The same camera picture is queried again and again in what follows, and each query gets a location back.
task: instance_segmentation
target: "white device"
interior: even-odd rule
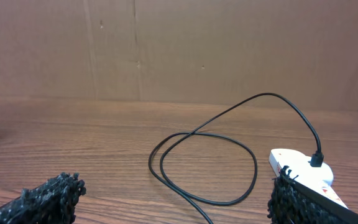
[[[331,168],[325,162],[321,167],[311,167],[310,159],[310,156],[296,150],[272,149],[268,161],[277,177],[280,175],[280,170],[288,166],[292,179],[295,178],[295,181],[347,208],[331,188],[334,181]]]

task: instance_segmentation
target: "brown cardboard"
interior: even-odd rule
[[[0,0],[2,96],[230,105],[264,91],[357,110],[358,1]]]

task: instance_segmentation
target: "black cable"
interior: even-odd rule
[[[291,103],[289,100],[287,100],[286,98],[278,95],[278,94],[275,94],[275,93],[260,93],[258,95],[255,95],[255,96],[252,96],[232,107],[230,107],[229,109],[223,111],[222,113],[219,113],[218,115],[216,115],[215,117],[211,118],[210,120],[208,120],[207,122],[205,122],[204,124],[200,125],[198,128],[192,130],[192,132],[182,132],[182,133],[176,133],[176,134],[172,134],[170,136],[168,136],[167,138],[165,138],[163,141],[161,141],[154,149],[153,151],[150,153],[150,156],[149,156],[149,169],[151,171],[151,173],[154,175],[155,178],[157,178],[159,181],[161,181],[163,184],[165,184],[167,187],[171,188],[173,191],[175,191],[178,195],[182,196],[186,201],[188,201],[193,207],[195,207],[197,209],[198,212],[200,212],[200,214],[202,214],[202,216],[205,218],[205,220],[212,224],[212,220],[207,216],[207,214],[205,214],[205,212],[197,205],[194,203],[194,201],[191,200],[192,199],[195,199],[199,202],[203,202],[203,203],[207,203],[207,204],[210,204],[210,205],[220,205],[220,206],[229,206],[229,205],[235,205],[241,201],[243,201],[245,198],[248,197],[248,195],[251,193],[252,189],[254,188],[254,185],[255,185],[255,182],[256,182],[256,178],[257,178],[257,174],[258,174],[258,166],[257,166],[257,161],[256,161],[256,158],[255,158],[255,155],[254,153],[247,147],[245,146],[243,143],[239,142],[239,141],[236,141],[234,139],[231,139],[229,137],[226,137],[226,136],[222,136],[222,135],[219,135],[219,134],[212,134],[212,133],[197,133],[197,131],[199,129],[201,129],[202,127],[206,126],[208,123],[210,123],[211,121],[213,121],[214,119],[224,115],[225,113],[229,112],[230,110],[233,110],[234,108],[242,105],[243,103],[249,101],[249,100],[252,100],[256,97],[259,97],[259,96],[276,96],[280,99],[282,99],[283,101],[285,101],[288,105],[290,105],[298,114],[299,116],[302,118],[302,120],[306,123],[306,125],[309,127],[310,131],[313,133],[313,136],[314,138],[316,139],[316,144],[317,144],[317,151],[316,151],[316,154],[313,154],[314,155],[321,155],[321,157],[323,157],[322,153],[321,153],[321,143],[320,143],[320,140],[319,140],[319,137],[316,133],[316,131],[314,130],[314,128],[312,127],[312,125],[310,124],[310,122],[306,119],[306,117],[302,114],[302,112],[293,104]],[[153,170],[153,167],[152,167],[152,161],[153,161],[153,158],[154,156],[156,155],[157,151],[171,138],[175,137],[175,136],[178,136],[178,135],[181,135],[181,134],[184,134],[185,136],[183,136],[181,139],[179,139],[177,142],[173,143],[161,156],[161,159],[160,159],[160,170],[161,170],[161,173],[162,173],[162,176],[163,178],[161,178],[160,176],[157,175],[157,173]],[[245,194],[241,195],[241,197],[233,200],[233,201],[230,201],[230,202],[214,202],[214,201],[211,201],[211,200],[207,200],[207,199],[204,199],[204,198],[200,198],[200,197],[197,197],[193,194],[190,194],[186,191],[184,191],[183,189],[179,188],[177,185],[175,185],[168,177],[167,175],[165,174],[164,172],[164,169],[163,169],[163,160],[165,158],[165,156],[175,147],[177,146],[179,143],[181,143],[183,140],[185,140],[186,138],[190,137],[191,135],[202,135],[202,136],[209,136],[209,137],[216,137],[216,138],[221,138],[221,139],[225,139],[225,140],[228,140],[228,141],[231,141],[241,147],[243,147],[246,151],[249,152],[249,154],[252,156],[252,159],[254,160],[254,165],[255,165],[255,168],[254,168],[254,177],[252,178],[252,182],[251,182],[251,185],[249,186],[248,190],[245,192]]]

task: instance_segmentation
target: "brown wall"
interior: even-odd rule
[[[357,110],[358,1],[0,0],[0,95],[233,104],[264,91]]]

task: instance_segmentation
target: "white router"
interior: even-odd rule
[[[280,170],[288,166],[291,171],[290,177],[311,190],[347,208],[343,201],[331,188],[334,174],[331,168],[324,162],[321,167],[310,166],[310,156],[304,155],[292,149],[272,149],[269,163],[278,177]]]

